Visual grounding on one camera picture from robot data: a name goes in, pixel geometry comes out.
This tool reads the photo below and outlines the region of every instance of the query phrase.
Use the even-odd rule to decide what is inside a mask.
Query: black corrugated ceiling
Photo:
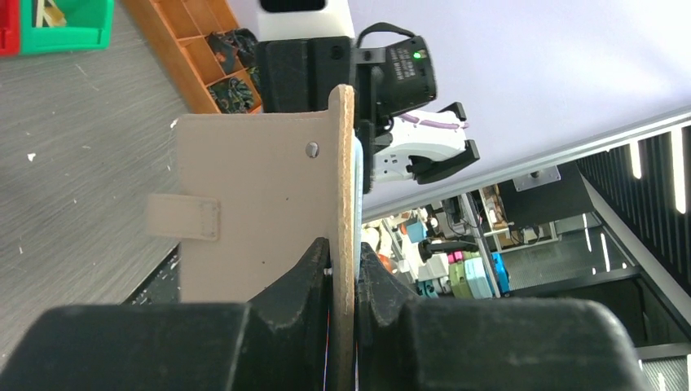
[[[589,156],[578,163],[583,176],[691,295],[691,126],[682,132],[686,213],[675,207],[669,133],[639,141],[640,179],[633,175],[629,146]]]

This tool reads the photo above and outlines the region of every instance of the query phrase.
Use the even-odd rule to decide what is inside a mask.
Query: wooden table surface
[[[0,59],[0,367],[44,310],[120,303],[174,246],[144,209],[176,191],[186,111],[119,4],[107,51]]]

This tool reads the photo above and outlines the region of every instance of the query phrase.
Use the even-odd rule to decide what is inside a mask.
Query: green box
[[[21,0],[22,55],[58,51],[96,51],[110,45],[115,0],[55,0],[66,27],[34,27],[34,1]]]

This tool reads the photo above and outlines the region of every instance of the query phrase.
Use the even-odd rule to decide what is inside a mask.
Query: orange wooden organizer
[[[246,68],[235,59],[235,69],[226,75],[206,43],[211,33],[239,27],[226,0],[123,0],[159,60],[185,97],[192,112],[220,113],[208,87],[229,77],[243,80],[254,95],[255,107],[262,101]]]

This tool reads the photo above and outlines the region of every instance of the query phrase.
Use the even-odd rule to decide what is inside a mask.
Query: red bin
[[[0,56],[20,52],[20,0],[0,0]]]

